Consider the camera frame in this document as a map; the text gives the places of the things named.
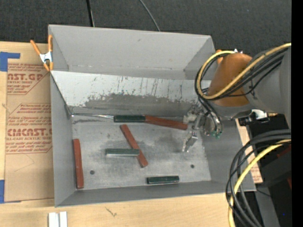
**black carpet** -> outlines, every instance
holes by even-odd
[[[255,55],[291,41],[292,0],[143,0],[162,31],[211,35]],[[138,0],[91,0],[98,27],[156,30]],[[46,42],[48,24],[89,26],[85,0],[0,0],[0,40]]]

